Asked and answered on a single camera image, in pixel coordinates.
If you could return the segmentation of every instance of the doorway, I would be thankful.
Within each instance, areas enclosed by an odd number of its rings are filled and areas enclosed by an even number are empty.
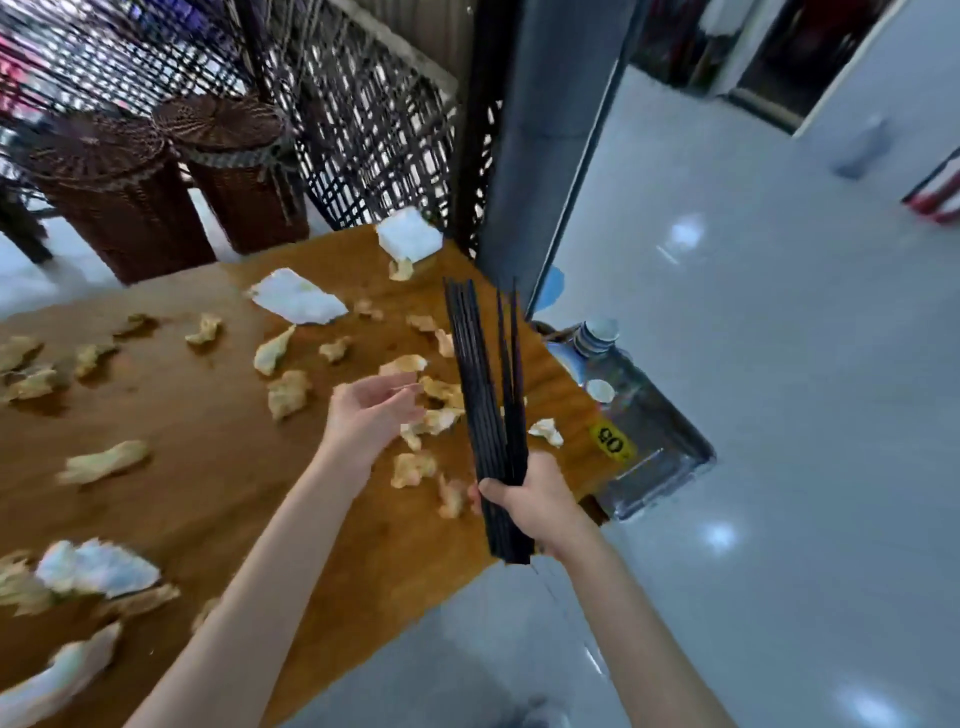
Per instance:
[[[730,100],[795,132],[891,4],[786,0]]]

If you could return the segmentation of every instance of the left hand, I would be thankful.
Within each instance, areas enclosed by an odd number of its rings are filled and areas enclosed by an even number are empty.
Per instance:
[[[419,391],[414,373],[367,376],[338,384],[330,397],[317,457],[331,457],[368,472],[400,434],[401,425],[423,419],[425,411],[417,405]]]

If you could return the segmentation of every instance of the hand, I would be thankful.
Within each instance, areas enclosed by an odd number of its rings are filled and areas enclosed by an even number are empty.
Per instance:
[[[535,451],[527,460],[527,476],[521,486],[504,485],[486,478],[470,486],[470,499],[479,504],[482,495],[507,509],[517,527],[560,560],[576,542],[583,527],[593,521],[577,505],[564,474],[553,455]]]
[[[380,452],[400,434],[400,426],[419,422],[417,375],[367,376],[338,384],[330,396],[324,438],[317,459],[355,465],[366,473]]]

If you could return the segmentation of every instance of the gray pillar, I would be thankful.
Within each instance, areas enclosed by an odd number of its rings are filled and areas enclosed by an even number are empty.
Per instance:
[[[637,0],[524,2],[477,255],[500,288],[516,278],[523,309],[559,243],[636,10]]]

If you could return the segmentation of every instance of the forearm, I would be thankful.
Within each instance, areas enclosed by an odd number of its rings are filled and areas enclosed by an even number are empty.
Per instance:
[[[573,531],[561,560],[631,723],[734,726],[600,529],[585,517]]]
[[[324,456],[310,465],[130,728],[259,724],[349,509],[342,481],[358,477]]]

